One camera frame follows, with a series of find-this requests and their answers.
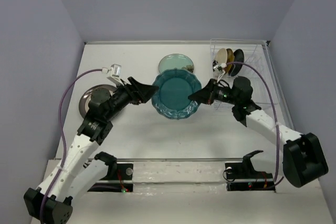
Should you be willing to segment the teal scalloped plate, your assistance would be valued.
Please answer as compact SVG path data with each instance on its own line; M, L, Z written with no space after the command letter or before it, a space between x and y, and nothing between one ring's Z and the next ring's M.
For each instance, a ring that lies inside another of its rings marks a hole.
M196 75L183 69L169 69L159 74L153 82L159 87L151 99L157 113L171 120L187 119L200 104L188 98L202 88Z

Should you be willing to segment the black round plate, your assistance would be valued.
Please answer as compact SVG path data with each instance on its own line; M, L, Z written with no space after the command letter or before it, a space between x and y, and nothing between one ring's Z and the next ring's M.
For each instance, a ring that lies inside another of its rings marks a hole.
M231 77L238 75L238 73L243 67L243 65L240 64L240 62L245 61L245 55L242 49L235 50L233 55L234 55L234 64L231 64L232 67L229 71L229 76Z

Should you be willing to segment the cream plate with black spot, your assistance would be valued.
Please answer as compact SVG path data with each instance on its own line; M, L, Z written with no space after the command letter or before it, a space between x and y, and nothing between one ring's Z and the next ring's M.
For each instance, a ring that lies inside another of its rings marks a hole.
M227 51L225 48L222 48L217 52L216 56L213 59L213 62L217 61L218 63L226 64L226 60L227 60Z

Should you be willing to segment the light green flower plate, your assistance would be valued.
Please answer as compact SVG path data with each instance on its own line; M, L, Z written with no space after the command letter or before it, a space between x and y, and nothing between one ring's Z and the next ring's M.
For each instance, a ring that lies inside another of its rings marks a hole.
M170 69L183 69L193 73L194 63L191 58L184 54L169 54L160 60L158 70L159 73L163 73Z

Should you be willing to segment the amber patterned plate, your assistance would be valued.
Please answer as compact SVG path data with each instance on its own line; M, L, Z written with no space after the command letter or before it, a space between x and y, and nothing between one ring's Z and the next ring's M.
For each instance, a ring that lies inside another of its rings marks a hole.
M225 72L226 72L226 74L229 74L229 72L232 68L231 62L234 61L235 57L234 57L234 52L232 51L231 48L227 48L226 51L227 51L227 60L226 60Z

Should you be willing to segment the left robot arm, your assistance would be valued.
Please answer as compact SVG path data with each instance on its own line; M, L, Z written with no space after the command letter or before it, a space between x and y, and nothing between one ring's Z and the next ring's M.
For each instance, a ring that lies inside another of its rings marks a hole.
M99 179L115 176L117 159L108 153L97 154L87 168L83 165L110 133L111 120L128 104L147 103L159 89L139 83L133 77L128 80L129 83L122 82L113 93L106 88L92 92L89 110L61 161L36 189L29 188L24 194L30 216L41 223L67 223L75 199Z

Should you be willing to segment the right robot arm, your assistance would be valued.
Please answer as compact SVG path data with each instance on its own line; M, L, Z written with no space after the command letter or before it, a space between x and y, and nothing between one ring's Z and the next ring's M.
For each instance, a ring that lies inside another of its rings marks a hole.
M312 133L294 131L269 116L252 100L253 88L246 77L234 79L231 87L222 87L215 79L188 96L198 104L214 101L232 104L236 121L259 133L276 146L275 171L293 186L300 188L328 173L329 168L318 137Z

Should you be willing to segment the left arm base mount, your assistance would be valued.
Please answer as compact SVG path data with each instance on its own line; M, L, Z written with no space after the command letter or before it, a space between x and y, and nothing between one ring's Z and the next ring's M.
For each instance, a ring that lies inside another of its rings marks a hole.
M103 161L108 166L108 171L102 179L96 182L88 192L109 192L109 193L131 193L133 192L133 184L127 183L132 180L133 164L119 163L117 158L105 152L95 155L94 159L89 159L83 164L86 169L92 161Z

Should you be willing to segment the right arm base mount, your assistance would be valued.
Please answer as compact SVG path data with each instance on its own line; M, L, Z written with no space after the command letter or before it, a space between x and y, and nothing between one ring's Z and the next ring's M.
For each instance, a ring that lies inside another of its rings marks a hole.
M243 156L240 162L225 163L222 173L228 191L276 191L273 175L263 170L255 170L251 159L262 153L256 150Z

